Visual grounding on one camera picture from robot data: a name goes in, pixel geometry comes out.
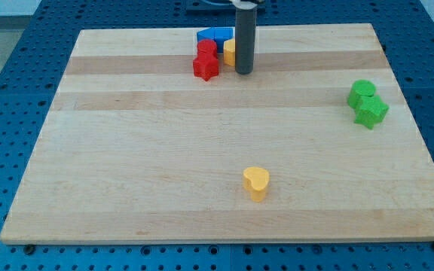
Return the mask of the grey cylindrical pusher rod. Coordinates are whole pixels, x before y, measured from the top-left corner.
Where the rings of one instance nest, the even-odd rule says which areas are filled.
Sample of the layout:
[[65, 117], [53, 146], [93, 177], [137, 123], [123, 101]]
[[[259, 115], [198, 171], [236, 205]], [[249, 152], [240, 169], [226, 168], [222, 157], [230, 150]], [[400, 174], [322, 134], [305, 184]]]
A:
[[240, 75], [253, 71], [257, 4], [235, 2], [235, 70]]

